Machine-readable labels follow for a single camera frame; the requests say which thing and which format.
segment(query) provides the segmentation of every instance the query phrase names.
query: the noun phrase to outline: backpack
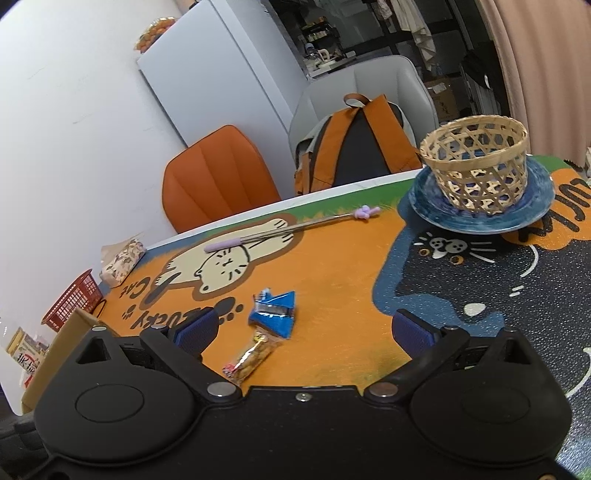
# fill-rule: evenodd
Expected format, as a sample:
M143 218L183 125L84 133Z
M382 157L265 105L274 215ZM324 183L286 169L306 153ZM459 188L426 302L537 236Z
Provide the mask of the backpack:
M298 195L423 166L404 114L385 95L370 101L349 93L344 101L348 108L320 121L297 146Z

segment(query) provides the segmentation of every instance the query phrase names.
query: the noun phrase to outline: beige curtain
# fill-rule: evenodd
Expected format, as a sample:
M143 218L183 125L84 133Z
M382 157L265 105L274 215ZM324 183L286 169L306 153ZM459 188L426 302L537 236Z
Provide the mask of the beige curtain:
M591 6L584 0L480 0L511 115L531 152L583 167L591 146Z

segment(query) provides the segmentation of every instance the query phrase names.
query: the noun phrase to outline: gray chair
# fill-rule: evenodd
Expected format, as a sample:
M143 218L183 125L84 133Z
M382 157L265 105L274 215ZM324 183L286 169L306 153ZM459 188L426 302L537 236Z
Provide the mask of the gray chair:
M417 146L439 126L433 101L413 63L406 57L390 55L351 65L312 82L302 93L291 121L291 152L320 120L345 108L343 97L353 92L370 99L384 93L408 119Z

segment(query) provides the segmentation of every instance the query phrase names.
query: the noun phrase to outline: refrigerator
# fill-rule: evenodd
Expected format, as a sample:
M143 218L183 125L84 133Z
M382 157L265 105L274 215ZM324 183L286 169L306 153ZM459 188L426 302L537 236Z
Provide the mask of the refrigerator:
M190 147L224 125L259 149L281 198L294 196L291 119L309 84L259 0L202 0L138 59Z

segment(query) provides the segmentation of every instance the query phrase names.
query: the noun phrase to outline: black cat drawing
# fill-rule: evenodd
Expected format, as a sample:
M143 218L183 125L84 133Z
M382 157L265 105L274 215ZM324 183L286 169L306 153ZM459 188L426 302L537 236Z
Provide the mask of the black cat drawing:
M410 245L397 297L428 293L476 323L501 312L522 330L573 407L570 439L591 437L591 242L560 250L426 228Z

